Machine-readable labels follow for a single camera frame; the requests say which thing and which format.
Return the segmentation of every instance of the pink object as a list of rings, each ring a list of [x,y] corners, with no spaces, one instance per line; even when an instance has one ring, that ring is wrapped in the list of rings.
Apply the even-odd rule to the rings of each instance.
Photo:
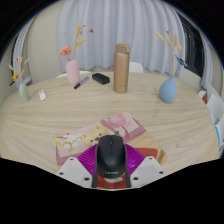
[[[79,64],[76,60],[66,63],[66,71],[68,81],[72,86],[76,86],[80,82]]]
[[[108,118],[108,124],[110,124],[114,128],[120,128],[126,124],[126,118],[123,114],[118,114],[116,116]]]

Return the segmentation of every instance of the white curtain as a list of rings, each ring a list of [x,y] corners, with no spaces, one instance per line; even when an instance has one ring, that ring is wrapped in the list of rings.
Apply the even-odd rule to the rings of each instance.
[[[184,31],[175,10],[159,0],[66,0],[59,18],[59,48],[74,49],[78,25],[83,29],[86,41],[77,47],[75,59],[85,70],[114,64],[116,43],[128,43],[131,47],[130,61],[139,62],[150,71],[171,74],[171,52],[166,41],[161,41],[154,31],[164,38],[166,31],[177,34],[182,51],[174,49],[174,55],[185,56]],[[73,53],[60,56],[61,69],[72,60]],[[175,63],[175,73],[182,75],[183,66]]]
[[[202,74],[201,85],[205,89],[207,89],[207,84],[212,83],[212,75],[213,75],[212,55],[208,45],[208,41],[206,40],[203,33],[201,31],[199,32],[204,46],[204,71]]]
[[[26,23],[26,25],[21,29],[21,31],[17,37],[16,43],[15,43],[15,47],[14,47],[14,51],[13,51],[13,65],[12,66],[13,66],[14,71],[18,70],[19,73],[21,73],[21,64],[16,63],[15,59],[18,57],[21,58],[24,40],[26,38],[27,32],[28,32],[33,20],[35,19],[35,17],[36,16],[34,16],[31,20],[29,20],[29,22]],[[31,81],[31,76],[29,76],[26,80],[23,80],[24,83],[28,83],[30,81]],[[19,89],[19,80],[18,79],[16,80],[16,85],[17,85],[17,88]]]

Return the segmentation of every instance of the floral arrangement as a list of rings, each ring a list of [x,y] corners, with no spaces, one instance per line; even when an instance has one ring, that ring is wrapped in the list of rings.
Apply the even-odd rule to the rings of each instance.
[[[15,59],[15,63],[16,63],[16,64],[20,63],[20,64],[22,65],[22,61],[23,61],[23,57],[21,57],[21,59],[20,59],[20,57],[17,57],[17,58]],[[21,68],[21,69],[22,69],[21,74],[19,73],[18,70],[15,70],[15,71],[14,71],[12,65],[9,64],[9,68],[14,72],[14,73],[13,73],[13,76],[12,76],[12,82],[10,83],[10,86],[16,81],[17,78],[19,78],[19,82],[20,82],[20,83],[22,82],[22,75],[23,75],[23,73],[24,73],[24,71],[25,71],[24,66],[26,65],[26,63],[27,63],[28,61],[29,61],[29,58],[24,62],[24,64],[23,64],[23,68]]]
[[[86,33],[94,33],[94,31],[93,31],[93,29],[90,29]],[[74,46],[73,60],[75,59],[76,48],[86,40],[86,38],[83,38],[82,35],[83,35],[83,31],[81,29],[81,25],[79,25],[79,27],[76,31],[76,36],[75,36],[75,46]],[[65,47],[61,48],[60,51],[59,51],[59,54],[61,56],[68,56],[71,53],[72,53],[72,47],[71,46],[65,46]]]
[[[171,39],[170,39],[170,32],[166,31],[168,37],[166,38],[167,41],[167,45],[169,46],[169,48],[171,49],[171,56],[172,56],[172,75],[174,75],[174,55],[173,55],[173,46],[171,44]],[[162,37],[161,34],[159,34],[158,32],[155,31],[155,34],[162,40],[164,41],[164,38]],[[174,35],[174,46],[177,48],[178,51],[182,50],[181,45],[179,44],[178,41],[178,36],[175,34]]]
[[[183,59],[181,59],[181,58],[177,57],[176,55],[175,55],[175,57],[177,58],[177,61],[178,61],[181,65],[183,65],[185,68],[187,68],[187,67],[188,67],[188,65],[184,62],[184,60],[183,60]]]

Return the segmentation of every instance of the flower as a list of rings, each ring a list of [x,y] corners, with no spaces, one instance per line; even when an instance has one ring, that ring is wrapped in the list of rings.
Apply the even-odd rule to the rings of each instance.
[[[174,35],[174,46],[177,47],[178,45],[179,45],[179,43],[178,43],[178,37],[177,37],[177,35],[175,34],[175,35]]]
[[[76,35],[75,35],[75,46],[74,46],[74,53],[73,53],[73,60],[75,59],[75,51],[76,51],[76,47],[78,47],[80,44],[82,44],[86,39],[82,38],[81,40],[78,40],[79,35],[81,35],[83,33],[83,31],[81,30],[81,25],[78,26],[78,29],[76,31]],[[65,46],[63,48],[61,48],[61,50],[59,51],[59,54],[61,56],[67,56],[69,54],[71,54],[72,52],[72,47],[71,46]]]
[[[184,62],[183,59],[177,57],[176,55],[175,55],[175,57],[177,58],[177,61],[178,61],[181,65],[183,65],[185,68],[188,66],[188,65]]]
[[[59,51],[59,54],[61,56],[64,56],[64,55],[69,55],[72,53],[72,47],[71,46],[65,46],[63,48],[61,48],[61,50]]]
[[[16,71],[16,72],[13,74],[13,76],[12,76],[12,80],[13,80],[13,81],[16,81],[16,79],[18,78],[18,76],[19,76],[19,72]]]
[[[78,41],[76,43],[76,46],[79,46],[80,44],[82,44],[86,39],[85,38],[82,38],[80,41]]]
[[[155,34],[156,34],[162,41],[164,40],[163,37],[162,37],[158,32],[155,31]]]
[[[173,56],[173,46],[171,43],[171,39],[170,39],[170,32],[166,31],[168,37],[166,38],[167,44],[169,46],[169,48],[171,49],[171,55],[172,55],[172,75],[174,75],[174,56]],[[155,31],[155,34],[161,39],[163,40],[163,37]],[[178,43],[178,36],[175,34],[174,35],[174,46],[177,48],[178,51],[180,51],[182,49],[181,45]]]
[[[87,33],[89,33],[89,32],[94,33],[93,29],[90,29]]]
[[[68,142],[65,142],[65,143],[63,144],[63,147],[66,148],[66,149],[70,149],[71,144],[68,143]]]
[[[182,49],[181,45],[178,44],[178,45],[177,45],[177,50],[178,50],[178,51],[181,51],[181,49]]]
[[[22,64],[22,61],[23,61],[23,57],[17,57],[15,59],[15,63],[19,62],[20,64]],[[23,63],[23,65],[25,65],[28,61],[29,61],[29,58]],[[25,68],[24,67],[22,68],[22,66],[21,66],[21,69],[22,69],[21,73],[19,73],[18,70],[15,71],[13,69],[12,65],[10,65],[10,64],[9,64],[9,68],[10,68],[10,70],[14,71],[14,74],[12,75],[12,82],[10,83],[10,86],[17,80],[18,77],[20,77],[19,82],[22,82],[22,75],[25,71]]]

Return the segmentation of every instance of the black computer mouse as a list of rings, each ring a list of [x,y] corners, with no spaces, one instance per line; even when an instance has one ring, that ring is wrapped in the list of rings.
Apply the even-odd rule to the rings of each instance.
[[[97,149],[97,170],[108,179],[121,177],[126,171],[126,151],[123,138],[106,135],[100,138]]]

